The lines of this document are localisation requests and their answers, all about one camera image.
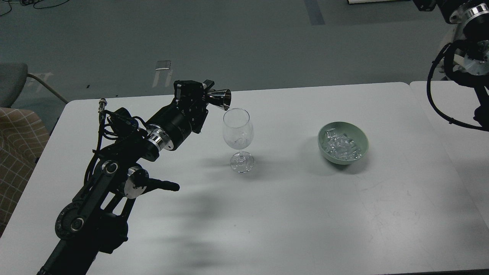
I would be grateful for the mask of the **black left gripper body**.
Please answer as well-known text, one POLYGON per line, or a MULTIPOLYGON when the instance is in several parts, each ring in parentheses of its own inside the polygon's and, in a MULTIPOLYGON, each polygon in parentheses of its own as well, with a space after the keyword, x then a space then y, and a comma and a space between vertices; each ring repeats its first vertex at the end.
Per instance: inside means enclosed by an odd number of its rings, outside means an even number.
POLYGON ((173 83, 173 100, 148 121, 148 140, 155 151, 175 151, 188 136, 200 133, 208 115, 209 80, 177 80, 173 83))

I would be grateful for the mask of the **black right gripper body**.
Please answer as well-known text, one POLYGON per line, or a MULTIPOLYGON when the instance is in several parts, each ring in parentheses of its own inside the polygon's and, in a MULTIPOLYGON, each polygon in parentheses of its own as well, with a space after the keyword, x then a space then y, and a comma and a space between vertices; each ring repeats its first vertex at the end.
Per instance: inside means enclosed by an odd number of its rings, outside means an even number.
POLYGON ((449 24, 460 23, 460 14, 482 3, 488 4, 488 0, 436 0, 442 17, 449 24))

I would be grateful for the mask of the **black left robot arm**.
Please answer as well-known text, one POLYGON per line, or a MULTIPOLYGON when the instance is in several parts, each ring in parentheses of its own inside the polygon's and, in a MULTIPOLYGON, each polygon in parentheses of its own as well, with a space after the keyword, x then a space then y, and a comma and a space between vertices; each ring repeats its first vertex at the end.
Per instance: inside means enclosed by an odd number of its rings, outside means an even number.
POLYGON ((128 240, 128 219, 136 198, 155 189, 178 191, 171 181, 149 177, 138 161, 155 161, 175 151, 190 133, 200 133, 213 104, 229 109, 229 89, 217 91, 206 80, 175 81, 173 100, 148 121, 125 108, 112 112, 99 101, 97 147, 82 188, 56 218, 60 241, 39 275, 85 275, 99 252, 111 254, 128 240))

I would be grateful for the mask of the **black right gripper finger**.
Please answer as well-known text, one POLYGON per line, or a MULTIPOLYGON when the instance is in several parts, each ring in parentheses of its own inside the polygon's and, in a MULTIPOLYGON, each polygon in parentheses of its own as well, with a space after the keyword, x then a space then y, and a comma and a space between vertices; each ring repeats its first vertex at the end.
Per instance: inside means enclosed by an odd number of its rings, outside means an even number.
POLYGON ((432 11, 437 6, 436 0, 413 0, 419 11, 432 11))

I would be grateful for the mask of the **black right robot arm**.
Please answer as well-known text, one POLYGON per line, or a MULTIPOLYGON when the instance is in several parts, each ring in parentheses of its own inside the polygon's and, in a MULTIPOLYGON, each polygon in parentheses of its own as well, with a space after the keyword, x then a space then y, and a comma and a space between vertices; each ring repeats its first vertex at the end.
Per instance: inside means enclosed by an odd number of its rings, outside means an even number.
POLYGON ((433 110, 449 124, 488 131, 488 40, 489 9, 487 0, 416 0, 419 11, 432 11, 438 7, 448 24, 454 25, 448 42, 432 62, 426 82, 426 94, 433 110), (478 125, 456 120, 443 113, 432 97, 431 81, 435 69, 441 69, 447 79, 475 91, 479 107, 473 119, 478 125))

